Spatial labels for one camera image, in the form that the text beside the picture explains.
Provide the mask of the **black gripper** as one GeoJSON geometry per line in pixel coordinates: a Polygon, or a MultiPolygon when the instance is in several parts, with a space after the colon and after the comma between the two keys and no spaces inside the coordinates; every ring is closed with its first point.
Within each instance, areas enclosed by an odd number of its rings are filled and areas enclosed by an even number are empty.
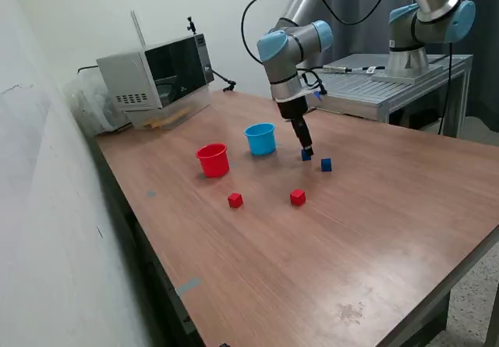
{"type": "Polygon", "coordinates": [[[281,117],[286,120],[291,120],[292,128],[294,129],[302,149],[308,157],[313,156],[313,141],[310,135],[309,127],[303,118],[308,111],[308,105],[304,96],[299,96],[289,101],[278,102],[278,109],[281,117]]]}

